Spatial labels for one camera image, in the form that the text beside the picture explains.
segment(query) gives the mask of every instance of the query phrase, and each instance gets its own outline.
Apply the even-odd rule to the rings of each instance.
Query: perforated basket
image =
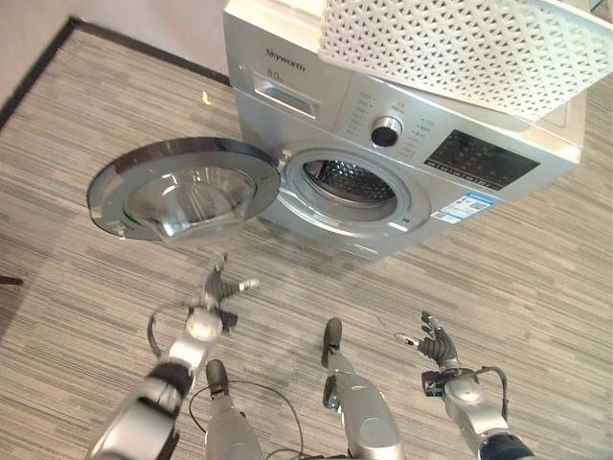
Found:
[[[536,120],[613,71],[613,28],[555,0],[327,0],[319,56]]]

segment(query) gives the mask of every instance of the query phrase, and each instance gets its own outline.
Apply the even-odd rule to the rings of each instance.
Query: washing machine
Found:
[[[530,123],[324,63],[321,2],[231,0],[224,12],[242,139],[175,139],[99,172],[92,220],[168,244],[247,219],[378,260],[580,160],[585,97]]]

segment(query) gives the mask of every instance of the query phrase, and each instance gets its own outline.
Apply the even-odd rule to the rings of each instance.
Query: label sticker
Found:
[[[444,208],[433,213],[430,217],[444,220],[448,223],[458,223],[493,205],[493,198],[469,192],[460,199],[456,199],[454,202],[447,204]]]

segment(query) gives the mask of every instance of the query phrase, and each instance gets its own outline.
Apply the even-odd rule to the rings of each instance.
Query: control panel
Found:
[[[492,190],[538,166],[536,161],[454,129],[425,164]]]
[[[502,191],[540,163],[534,148],[385,81],[354,74],[334,131],[402,163]]]

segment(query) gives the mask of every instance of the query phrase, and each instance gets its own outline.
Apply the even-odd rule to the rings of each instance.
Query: black floor border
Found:
[[[34,86],[40,75],[45,71],[47,65],[53,60],[57,51],[63,46],[68,37],[74,30],[84,31],[91,35],[96,35],[106,40],[112,41],[119,45],[123,45],[126,48],[130,48],[134,51],[143,53],[144,55],[151,56],[167,62],[169,64],[176,65],[183,69],[194,72],[197,75],[206,77],[211,80],[218,81],[219,83],[230,86],[230,79],[227,75],[221,74],[216,70],[209,69],[200,64],[196,64],[182,57],[173,55],[167,51],[160,50],[154,46],[147,45],[146,43],[139,41],[135,38],[131,38],[127,35],[120,34],[118,32],[111,31],[105,27],[93,24],[91,22],[83,21],[75,16],[70,16],[65,24],[61,27],[56,36],[51,40],[47,47],[40,54],[38,59],[34,62],[26,76],[17,85],[12,94],[6,100],[2,108],[0,109],[0,131],[11,118],[14,111],[21,104],[26,97],[30,89]]]
[[[17,85],[7,101],[2,105],[0,109],[0,131],[11,118],[14,111],[17,109],[23,98],[26,97],[28,91],[34,86],[38,77],[45,71],[45,68],[54,58],[57,50],[66,42],[71,33],[75,30],[75,20],[73,17],[68,18],[66,23],[62,26],[59,32],[56,34],[53,40],[47,45],[47,47],[40,54],[38,59],[34,62],[30,70],[23,78],[23,80]]]
[[[138,51],[140,53],[143,53],[144,55],[163,60],[164,62],[189,70],[190,72],[194,72],[195,74],[201,75],[202,77],[206,77],[208,79],[225,84],[226,86],[230,86],[230,78],[227,75],[217,72],[216,70],[210,69],[200,64],[196,64],[194,62],[191,62],[190,60],[179,57],[177,55],[173,55],[172,53],[169,53],[167,51],[160,50],[159,48],[155,48],[154,46],[147,45],[140,40],[131,38],[127,35],[120,34],[118,32],[111,31],[110,29],[106,29],[105,27],[99,26],[97,24],[85,22],[81,19],[77,19],[76,17],[72,17],[71,19],[75,22],[75,28],[79,29],[80,31],[87,32],[91,35],[99,36],[100,38],[112,41],[114,43],[117,43],[118,45],[123,45],[126,48]]]

